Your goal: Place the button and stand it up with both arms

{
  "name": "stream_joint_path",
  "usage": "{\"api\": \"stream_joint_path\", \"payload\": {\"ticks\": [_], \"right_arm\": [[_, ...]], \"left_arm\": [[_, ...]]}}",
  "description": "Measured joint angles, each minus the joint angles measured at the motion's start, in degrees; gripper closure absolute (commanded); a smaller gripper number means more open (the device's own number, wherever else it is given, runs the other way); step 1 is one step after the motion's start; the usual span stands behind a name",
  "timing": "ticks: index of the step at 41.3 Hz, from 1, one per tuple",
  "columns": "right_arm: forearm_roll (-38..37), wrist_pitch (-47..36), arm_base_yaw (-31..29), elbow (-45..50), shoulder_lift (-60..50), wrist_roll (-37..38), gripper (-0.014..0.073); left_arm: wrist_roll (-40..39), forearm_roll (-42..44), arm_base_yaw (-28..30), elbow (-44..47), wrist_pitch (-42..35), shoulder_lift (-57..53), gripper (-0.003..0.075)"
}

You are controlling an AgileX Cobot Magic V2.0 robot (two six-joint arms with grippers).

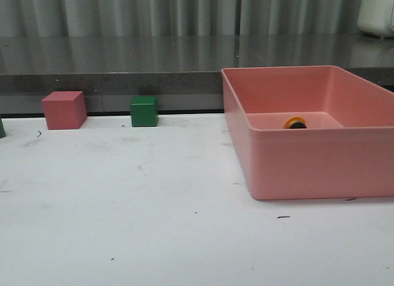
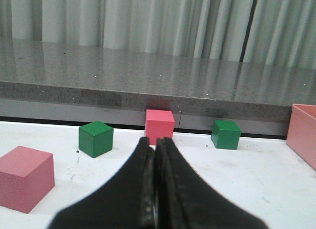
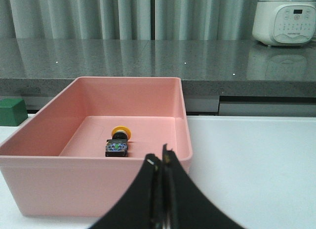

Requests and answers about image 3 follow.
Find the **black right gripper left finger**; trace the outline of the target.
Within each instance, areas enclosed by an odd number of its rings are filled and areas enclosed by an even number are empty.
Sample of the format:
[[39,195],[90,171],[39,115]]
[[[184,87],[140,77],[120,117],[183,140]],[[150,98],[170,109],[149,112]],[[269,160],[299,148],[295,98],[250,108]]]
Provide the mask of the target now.
[[161,161],[154,154],[143,164],[118,202],[91,227],[93,229],[160,229],[162,203],[159,174]]

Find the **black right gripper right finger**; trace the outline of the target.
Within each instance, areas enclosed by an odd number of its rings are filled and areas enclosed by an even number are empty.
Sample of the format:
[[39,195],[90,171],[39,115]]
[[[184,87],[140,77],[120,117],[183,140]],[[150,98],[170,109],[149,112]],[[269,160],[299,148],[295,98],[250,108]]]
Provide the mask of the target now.
[[242,228],[208,200],[166,144],[162,147],[162,177],[167,225],[171,229]]

